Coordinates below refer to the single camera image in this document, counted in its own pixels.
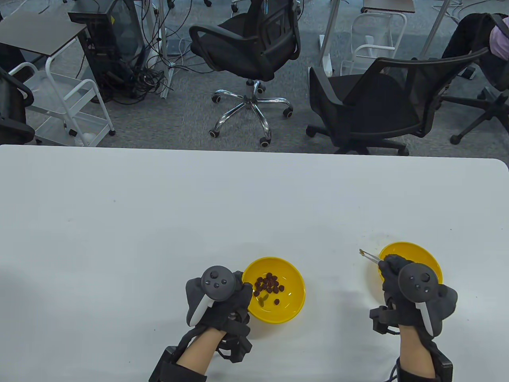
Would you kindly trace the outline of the person's left hand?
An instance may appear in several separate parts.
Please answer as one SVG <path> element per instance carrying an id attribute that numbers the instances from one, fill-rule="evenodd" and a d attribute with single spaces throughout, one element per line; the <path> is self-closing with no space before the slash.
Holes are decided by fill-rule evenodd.
<path id="1" fill-rule="evenodd" d="M 242 282 L 241 271 L 235 271 L 233 275 L 241 288 L 235 290 L 227 300 L 215 302 L 211 308 L 207 308 L 197 326 L 246 337 L 251 331 L 248 326 L 248 309 L 253 298 L 253 286 Z"/>

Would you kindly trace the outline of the person's right hand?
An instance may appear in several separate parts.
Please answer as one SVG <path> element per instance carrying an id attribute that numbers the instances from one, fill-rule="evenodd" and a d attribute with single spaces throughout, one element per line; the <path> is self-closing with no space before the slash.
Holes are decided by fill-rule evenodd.
<path id="1" fill-rule="evenodd" d="M 401 338 L 410 329 L 427 334 L 421 311 L 404 295 L 399 285 L 400 271 L 411 263 L 398 255 L 388 255 L 378 263 L 384 278 L 382 289 L 385 299 L 385 308 L 382 308 L 379 318 L 382 324 L 397 327 Z"/>

